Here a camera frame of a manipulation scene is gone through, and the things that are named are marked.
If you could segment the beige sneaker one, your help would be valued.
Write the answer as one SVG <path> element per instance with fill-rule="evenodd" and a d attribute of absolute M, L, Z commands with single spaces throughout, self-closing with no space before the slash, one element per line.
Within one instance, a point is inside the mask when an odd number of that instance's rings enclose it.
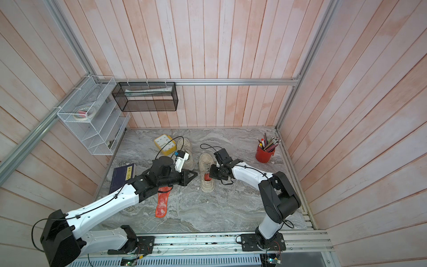
<path fill-rule="evenodd" d="M 199 158 L 199 170 L 201 175 L 201 190 L 203 192 L 213 192 L 215 188 L 215 182 L 210 176 L 210 169 L 212 165 L 215 165 L 214 158 L 208 154 L 203 153 Z"/>
<path fill-rule="evenodd" d="M 188 159 L 185 160 L 183 164 L 183 168 L 191 171 L 194 170 L 195 162 L 193 159 L 192 144 L 190 143 L 189 139 L 179 138 L 176 146 L 179 150 L 182 150 L 189 155 Z"/>

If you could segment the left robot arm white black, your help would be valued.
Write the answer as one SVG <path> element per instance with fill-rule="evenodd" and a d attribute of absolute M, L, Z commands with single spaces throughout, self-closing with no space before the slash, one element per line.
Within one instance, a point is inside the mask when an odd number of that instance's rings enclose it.
<path fill-rule="evenodd" d="M 46 219 L 40 243 L 51 267 L 65 267 L 84 254 L 108 250 L 113 254 L 148 254 L 150 248 L 129 225 L 113 230 L 92 228 L 116 213 L 156 195 L 160 188 L 187 186 L 197 172 L 182 169 L 178 161 L 162 156 L 152 166 L 106 197 L 77 210 L 54 211 Z"/>

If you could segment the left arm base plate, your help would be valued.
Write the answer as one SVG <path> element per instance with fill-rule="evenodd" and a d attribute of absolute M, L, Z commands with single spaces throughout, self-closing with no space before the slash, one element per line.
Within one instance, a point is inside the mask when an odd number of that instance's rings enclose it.
<path fill-rule="evenodd" d="M 146 256 L 152 254 L 155 236 L 145 236 L 131 238 L 119 250 L 108 250 L 108 255 L 124 255 L 124 254 L 138 254 Z"/>

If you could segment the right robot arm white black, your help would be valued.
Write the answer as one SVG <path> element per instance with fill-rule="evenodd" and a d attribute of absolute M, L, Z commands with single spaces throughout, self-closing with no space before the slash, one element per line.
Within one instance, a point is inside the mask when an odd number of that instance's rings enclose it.
<path fill-rule="evenodd" d="M 255 230 L 259 242 L 272 241 L 286 218 L 301 207 L 301 200 L 285 173 L 264 172 L 240 159 L 232 159 L 225 149 L 214 153 L 216 164 L 210 168 L 210 177 L 216 180 L 239 180 L 258 189 L 266 215 Z"/>

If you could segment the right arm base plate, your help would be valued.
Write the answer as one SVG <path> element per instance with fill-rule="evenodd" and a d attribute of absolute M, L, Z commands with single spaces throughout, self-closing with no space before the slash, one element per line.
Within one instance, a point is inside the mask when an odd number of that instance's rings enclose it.
<path fill-rule="evenodd" d="M 283 235 L 276 233 L 271 239 L 265 239 L 261 234 L 242 234 L 239 235 L 238 243 L 243 251 L 285 251 L 286 245 Z"/>

